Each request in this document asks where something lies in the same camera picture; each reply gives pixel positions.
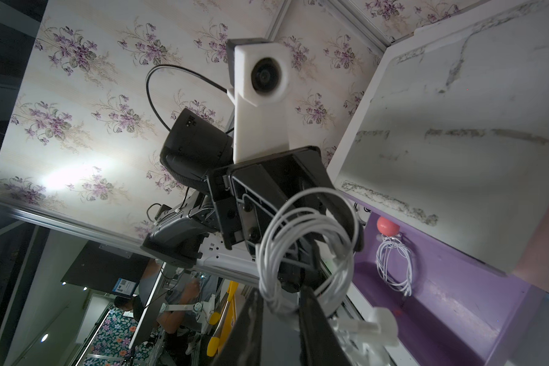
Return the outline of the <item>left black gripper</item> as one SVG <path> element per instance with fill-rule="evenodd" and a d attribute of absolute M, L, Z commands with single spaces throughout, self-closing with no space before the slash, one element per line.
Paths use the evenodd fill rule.
<path fill-rule="evenodd" d="M 205 242 L 205 268 L 246 285 L 258 285 L 258 246 L 277 211 L 293 196 L 292 208 L 311 208 L 337 220 L 349 238 L 350 255 L 364 247 L 364 229 L 341 196 L 313 193 L 333 184 L 316 146 L 306 146 L 215 169 L 207 178 L 219 231 Z"/>

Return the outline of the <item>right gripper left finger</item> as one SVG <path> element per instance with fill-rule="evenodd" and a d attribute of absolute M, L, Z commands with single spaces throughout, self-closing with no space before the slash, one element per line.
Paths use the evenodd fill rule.
<path fill-rule="evenodd" d="M 253 289 L 222 351 L 214 358 L 215 366 L 260 366 L 264 300 Z"/>

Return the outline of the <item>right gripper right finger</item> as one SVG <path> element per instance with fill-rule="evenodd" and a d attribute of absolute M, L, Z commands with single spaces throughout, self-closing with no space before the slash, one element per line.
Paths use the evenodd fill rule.
<path fill-rule="evenodd" d="M 351 364 L 311 288 L 303 287 L 300 290 L 298 320 L 302 365 L 349 366 Z"/>

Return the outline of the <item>white earphones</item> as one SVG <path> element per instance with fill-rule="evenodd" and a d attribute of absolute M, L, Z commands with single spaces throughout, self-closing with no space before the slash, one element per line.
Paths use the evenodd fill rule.
<path fill-rule="evenodd" d="M 381 280 L 404 297 L 413 295 L 413 251 L 401 240 L 400 234 L 378 234 L 379 246 L 375 262 Z"/>
<path fill-rule="evenodd" d="M 271 219 L 256 245 L 259 292 L 268 309 L 294 329 L 299 328 L 299 299 L 283 294 L 278 272 L 283 263 L 319 270 L 319 242 L 334 255 L 335 271 L 314 295 L 328 318 L 345 300 L 355 272 L 354 252 L 362 238 L 357 213 L 341 192 L 333 188 L 309 188 L 286 201 Z"/>

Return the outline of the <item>purple drawer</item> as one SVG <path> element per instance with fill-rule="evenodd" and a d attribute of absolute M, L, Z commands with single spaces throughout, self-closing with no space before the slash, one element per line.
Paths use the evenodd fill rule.
<path fill-rule="evenodd" d="M 419 365 L 505 364 L 544 291 L 402 225 L 404 243 L 413 252 L 413 293 L 405 297 L 378 274 L 379 214 L 358 210 L 367 225 L 353 283 L 371 306 L 395 315 L 400 343 L 412 359 Z"/>

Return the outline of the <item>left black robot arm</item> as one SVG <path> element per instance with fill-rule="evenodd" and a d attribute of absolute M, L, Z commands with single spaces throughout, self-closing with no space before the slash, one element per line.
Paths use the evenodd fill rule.
<path fill-rule="evenodd" d="M 189 109 L 178 116 L 160 163 L 191 195 L 162 207 L 145 252 L 169 265 L 257 286 L 256 247 L 285 203 L 337 219 L 355 243 L 364 230 L 354 210 L 329 193 L 332 182 L 315 146 L 233 161 L 233 138 Z"/>

